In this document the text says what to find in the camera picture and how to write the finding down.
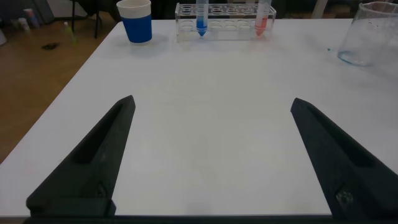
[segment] test tube with blue liquid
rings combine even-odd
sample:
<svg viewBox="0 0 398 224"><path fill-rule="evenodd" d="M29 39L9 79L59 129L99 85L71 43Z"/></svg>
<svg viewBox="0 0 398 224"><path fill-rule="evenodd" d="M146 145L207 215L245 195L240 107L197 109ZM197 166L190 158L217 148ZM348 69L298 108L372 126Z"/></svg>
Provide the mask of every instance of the test tube with blue liquid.
<svg viewBox="0 0 398 224"><path fill-rule="evenodd" d="M207 31L207 17L209 12L209 0L197 0L197 31L201 38Z"/></svg>
<svg viewBox="0 0 398 224"><path fill-rule="evenodd" d="M267 27L268 13L271 9L271 2L272 0L259 0L256 23L254 24L257 36L262 35Z"/></svg>

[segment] test tube rack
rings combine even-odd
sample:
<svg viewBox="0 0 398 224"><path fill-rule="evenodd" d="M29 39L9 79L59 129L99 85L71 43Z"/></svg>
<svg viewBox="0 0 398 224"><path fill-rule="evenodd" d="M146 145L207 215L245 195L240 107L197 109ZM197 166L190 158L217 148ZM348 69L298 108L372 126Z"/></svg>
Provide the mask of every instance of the test tube rack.
<svg viewBox="0 0 398 224"><path fill-rule="evenodd" d="M256 34L257 4L209 4L206 34L197 31L196 4L179 4L175 8L177 42L206 40L269 40L276 17L276 10L269 6L264 15L266 27Z"/></svg>

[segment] glass beaker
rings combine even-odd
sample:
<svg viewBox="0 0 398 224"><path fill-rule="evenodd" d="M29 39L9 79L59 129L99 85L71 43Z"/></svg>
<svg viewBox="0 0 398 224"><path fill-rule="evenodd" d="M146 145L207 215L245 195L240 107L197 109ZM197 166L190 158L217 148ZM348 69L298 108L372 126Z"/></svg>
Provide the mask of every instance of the glass beaker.
<svg viewBox="0 0 398 224"><path fill-rule="evenodd" d="M398 4L359 4L338 58L354 65L372 65L398 29Z"/></svg>

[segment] red liquid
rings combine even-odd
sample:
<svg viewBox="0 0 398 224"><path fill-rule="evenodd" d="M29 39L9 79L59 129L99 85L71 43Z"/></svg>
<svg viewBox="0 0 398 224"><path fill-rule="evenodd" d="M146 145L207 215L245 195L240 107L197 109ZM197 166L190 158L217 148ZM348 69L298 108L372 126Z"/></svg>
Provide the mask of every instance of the red liquid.
<svg viewBox="0 0 398 224"><path fill-rule="evenodd" d="M256 34L261 35L267 27L267 17L263 17L260 26L256 26Z"/></svg>

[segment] blue paper cup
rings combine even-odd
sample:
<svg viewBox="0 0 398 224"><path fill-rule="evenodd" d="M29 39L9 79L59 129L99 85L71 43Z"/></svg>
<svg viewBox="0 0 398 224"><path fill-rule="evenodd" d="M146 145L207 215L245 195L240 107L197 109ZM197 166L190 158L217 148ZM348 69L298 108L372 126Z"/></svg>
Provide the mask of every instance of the blue paper cup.
<svg viewBox="0 0 398 224"><path fill-rule="evenodd" d="M150 0L123 0L117 4L120 16L132 43L145 43L152 39Z"/></svg>

